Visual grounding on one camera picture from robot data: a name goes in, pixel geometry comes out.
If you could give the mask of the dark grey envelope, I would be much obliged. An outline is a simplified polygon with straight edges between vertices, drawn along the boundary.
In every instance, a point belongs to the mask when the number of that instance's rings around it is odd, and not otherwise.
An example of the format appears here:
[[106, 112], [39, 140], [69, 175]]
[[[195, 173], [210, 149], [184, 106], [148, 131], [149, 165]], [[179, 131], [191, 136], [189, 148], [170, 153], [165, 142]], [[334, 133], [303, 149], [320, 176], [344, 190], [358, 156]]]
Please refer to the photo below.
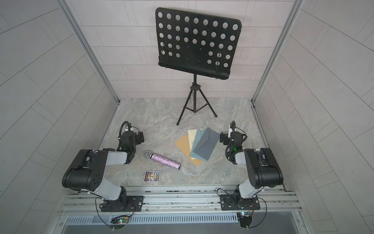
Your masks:
[[219, 138], [219, 133], [210, 128], [206, 128], [194, 152], [208, 161], [217, 145]]

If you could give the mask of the cream envelope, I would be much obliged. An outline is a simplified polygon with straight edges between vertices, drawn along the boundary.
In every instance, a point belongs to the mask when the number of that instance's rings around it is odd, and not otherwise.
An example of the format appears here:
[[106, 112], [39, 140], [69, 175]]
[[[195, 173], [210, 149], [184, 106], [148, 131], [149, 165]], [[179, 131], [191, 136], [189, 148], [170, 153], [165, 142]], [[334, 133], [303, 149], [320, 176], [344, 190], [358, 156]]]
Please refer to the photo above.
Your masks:
[[192, 147], [193, 147], [193, 144], [194, 144], [196, 133], [197, 133], [197, 129], [188, 130], [189, 147], [190, 147], [190, 152], [191, 153], [192, 153]]

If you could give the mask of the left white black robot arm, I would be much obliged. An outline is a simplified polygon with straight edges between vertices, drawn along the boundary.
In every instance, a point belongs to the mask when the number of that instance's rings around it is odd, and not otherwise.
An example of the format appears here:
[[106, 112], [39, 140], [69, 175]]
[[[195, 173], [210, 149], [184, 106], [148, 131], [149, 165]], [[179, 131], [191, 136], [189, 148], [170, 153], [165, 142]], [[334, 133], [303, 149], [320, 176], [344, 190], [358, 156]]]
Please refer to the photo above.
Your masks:
[[142, 132], [125, 131], [119, 136], [117, 149], [82, 149], [62, 178], [62, 186], [75, 191], [90, 192], [103, 200], [102, 212], [140, 212], [143, 196], [127, 196], [126, 188], [104, 177], [106, 166], [130, 164], [136, 146], [144, 142]]

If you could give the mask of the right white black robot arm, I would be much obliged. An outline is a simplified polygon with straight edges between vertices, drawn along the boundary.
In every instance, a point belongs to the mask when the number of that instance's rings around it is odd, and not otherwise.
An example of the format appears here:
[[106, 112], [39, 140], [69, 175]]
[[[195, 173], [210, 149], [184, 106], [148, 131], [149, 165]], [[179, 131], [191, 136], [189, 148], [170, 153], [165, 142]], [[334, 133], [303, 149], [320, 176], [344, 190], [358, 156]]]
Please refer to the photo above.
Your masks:
[[271, 149], [244, 149], [245, 140], [246, 135], [237, 131], [220, 134], [220, 142], [227, 147], [228, 161], [247, 169], [247, 179], [236, 186], [233, 194], [219, 195], [223, 211], [259, 210], [258, 193], [283, 184], [283, 174]]

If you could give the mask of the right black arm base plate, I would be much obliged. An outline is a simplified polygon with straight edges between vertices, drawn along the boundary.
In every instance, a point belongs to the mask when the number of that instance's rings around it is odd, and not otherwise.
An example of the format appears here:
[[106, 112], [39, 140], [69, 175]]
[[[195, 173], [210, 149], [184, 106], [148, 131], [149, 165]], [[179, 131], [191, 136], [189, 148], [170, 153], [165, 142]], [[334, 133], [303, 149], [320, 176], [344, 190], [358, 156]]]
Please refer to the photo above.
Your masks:
[[223, 211], [239, 211], [239, 210], [260, 210], [260, 203], [257, 197], [251, 199], [243, 199], [240, 196], [222, 194], [219, 195], [221, 201], [221, 209]]

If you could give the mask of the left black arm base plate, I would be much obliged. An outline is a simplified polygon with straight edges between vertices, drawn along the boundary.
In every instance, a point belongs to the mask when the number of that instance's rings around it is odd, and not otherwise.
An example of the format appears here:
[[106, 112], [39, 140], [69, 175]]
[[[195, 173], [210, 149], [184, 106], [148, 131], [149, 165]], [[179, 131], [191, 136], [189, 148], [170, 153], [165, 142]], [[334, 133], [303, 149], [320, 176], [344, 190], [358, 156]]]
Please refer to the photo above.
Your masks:
[[101, 212], [140, 212], [142, 209], [144, 196], [120, 197], [116, 201], [105, 200], [100, 204]]

